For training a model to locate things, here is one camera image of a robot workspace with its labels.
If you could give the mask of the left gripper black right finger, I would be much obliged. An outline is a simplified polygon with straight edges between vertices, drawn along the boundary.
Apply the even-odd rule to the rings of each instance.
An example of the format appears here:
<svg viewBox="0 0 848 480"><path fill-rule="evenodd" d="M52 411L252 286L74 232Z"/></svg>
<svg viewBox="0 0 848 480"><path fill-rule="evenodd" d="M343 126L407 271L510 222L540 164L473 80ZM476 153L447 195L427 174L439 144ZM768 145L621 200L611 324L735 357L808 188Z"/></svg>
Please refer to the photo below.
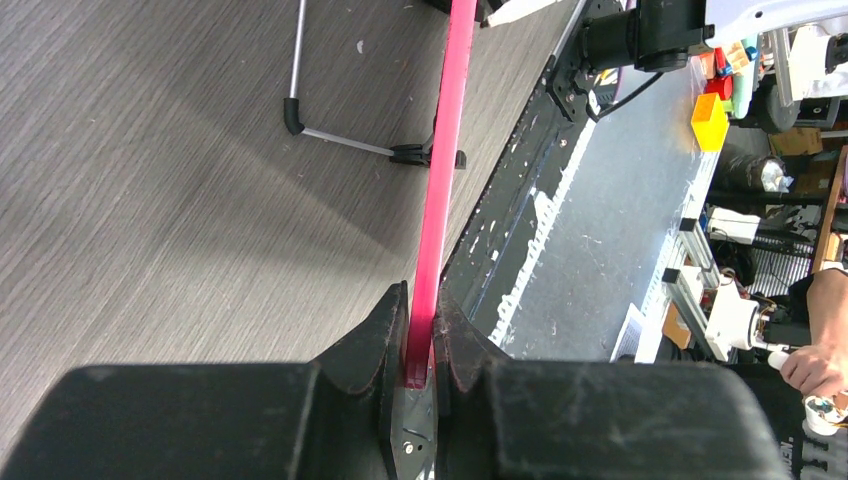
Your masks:
<svg viewBox="0 0 848 480"><path fill-rule="evenodd" d="M433 323L439 479L785 479L753 392L710 364L517 360L448 292Z"/></svg>

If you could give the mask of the pink framed whiteboard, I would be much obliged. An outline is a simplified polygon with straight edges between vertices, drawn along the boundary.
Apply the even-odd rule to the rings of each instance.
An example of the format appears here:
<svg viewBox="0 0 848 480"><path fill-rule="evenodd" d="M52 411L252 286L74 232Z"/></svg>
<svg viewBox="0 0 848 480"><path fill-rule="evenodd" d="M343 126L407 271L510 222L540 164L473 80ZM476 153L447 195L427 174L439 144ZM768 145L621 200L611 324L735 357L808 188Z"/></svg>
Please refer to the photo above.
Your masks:
<svg viewBox="0 0 848 480"><path fill-rule="evenodd" d="M404 380L411 389L422 389L427 383L476 10L475 1L454 1L449 15L406 339Z"/></svg>

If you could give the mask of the person's bare forearm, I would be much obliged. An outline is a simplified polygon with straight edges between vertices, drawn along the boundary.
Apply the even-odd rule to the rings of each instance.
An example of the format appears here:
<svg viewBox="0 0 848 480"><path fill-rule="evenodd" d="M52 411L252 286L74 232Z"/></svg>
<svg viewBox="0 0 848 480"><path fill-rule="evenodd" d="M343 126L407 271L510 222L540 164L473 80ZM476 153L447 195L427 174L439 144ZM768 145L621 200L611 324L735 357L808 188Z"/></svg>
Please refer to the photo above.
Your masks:
<svg viewBox="0 0 848 480"><path fill-rule="evenodd" d="M807 291L813 345L830 353L847 353L847 273L828 269L815 273Z"/></svg>

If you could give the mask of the person's bare hand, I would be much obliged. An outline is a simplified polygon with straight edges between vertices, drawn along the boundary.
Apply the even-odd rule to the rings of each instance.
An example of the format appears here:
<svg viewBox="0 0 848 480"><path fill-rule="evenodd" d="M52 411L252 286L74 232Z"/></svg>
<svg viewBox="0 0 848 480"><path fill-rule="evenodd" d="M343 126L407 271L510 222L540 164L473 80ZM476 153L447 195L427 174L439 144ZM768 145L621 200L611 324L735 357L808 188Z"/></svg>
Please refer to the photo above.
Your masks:
<svg viewBox="0 0 848 480"><path fill-rule="evenodd" d="M805 396L833 397L847 390L847 351L833 345L802 347L787 357L780 373Z"/></svg>

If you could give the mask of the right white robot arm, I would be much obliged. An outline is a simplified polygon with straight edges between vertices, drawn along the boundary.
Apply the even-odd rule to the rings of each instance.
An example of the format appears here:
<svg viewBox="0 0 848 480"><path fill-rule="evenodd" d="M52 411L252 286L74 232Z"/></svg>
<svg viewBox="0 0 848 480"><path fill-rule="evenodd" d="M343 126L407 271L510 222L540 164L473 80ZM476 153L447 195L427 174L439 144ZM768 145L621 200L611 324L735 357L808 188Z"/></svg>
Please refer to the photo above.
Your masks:
<svg viewBox="0 0 848 480"><path fill-rule="evenodd" d="M648 73L749 36L847 13L845 1L638 1L627 11L589 21L579 35L581 59L594 71L634 66Z"/></svg>

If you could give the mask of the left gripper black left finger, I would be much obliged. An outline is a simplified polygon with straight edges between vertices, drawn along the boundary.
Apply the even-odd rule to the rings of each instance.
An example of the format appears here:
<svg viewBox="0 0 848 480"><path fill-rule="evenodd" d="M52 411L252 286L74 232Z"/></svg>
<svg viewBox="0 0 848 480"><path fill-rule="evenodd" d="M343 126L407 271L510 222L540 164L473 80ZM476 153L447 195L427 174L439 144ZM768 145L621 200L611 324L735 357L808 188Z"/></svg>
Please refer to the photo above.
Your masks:
<svg viewBox="0 0 848 480"><path fill-rule="evenodd" d="M5 479L394 479L408 288L305 363L90 365L46 394Z"/></svg>

